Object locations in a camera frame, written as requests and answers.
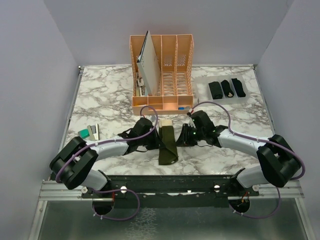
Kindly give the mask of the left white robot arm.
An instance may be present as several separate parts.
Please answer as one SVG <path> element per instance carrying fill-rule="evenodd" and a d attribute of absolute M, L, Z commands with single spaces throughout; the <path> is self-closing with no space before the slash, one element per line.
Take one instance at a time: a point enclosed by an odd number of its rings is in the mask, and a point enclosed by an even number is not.
<path fill-rule="evenodd" d="M 106 197 L 111 190 L 108 177 L 101 170 L 93 170 L 96 161 L 124 156 L 138 151 L 138 147 L 155 150 L 164 144 L 153 123 L 140 118 L 134 127 L 113 138 L 85 141 L 79 136 L 72 138 L 51 161 L 49 167 L 55 180 L 73 190 L 78 186 L 93 189 L 97 196 Z"/>

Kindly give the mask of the black patterned boxer underwear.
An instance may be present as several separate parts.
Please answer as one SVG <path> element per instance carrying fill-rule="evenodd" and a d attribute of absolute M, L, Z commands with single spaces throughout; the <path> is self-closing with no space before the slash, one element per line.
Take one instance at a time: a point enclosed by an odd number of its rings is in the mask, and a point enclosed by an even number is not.
<path fill-rule="evenodd" d="M 213 100 L 218 100 L 223 98 L 222 88 L 218 81 L 210 82 L 208 86 L 209 86 L 209 90 Z"/>

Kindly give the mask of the olive green underwear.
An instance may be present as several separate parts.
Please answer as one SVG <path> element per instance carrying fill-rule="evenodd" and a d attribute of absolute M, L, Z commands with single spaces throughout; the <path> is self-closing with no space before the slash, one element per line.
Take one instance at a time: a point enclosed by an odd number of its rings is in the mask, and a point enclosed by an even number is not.
<path fill-rule="evenodd" d="M 159 122 L 159 137 L 163 143 L 159 149 L 159 165 L 167 166 L 176 163 L 179 156 L 171 119 L 163 119 Z"/>

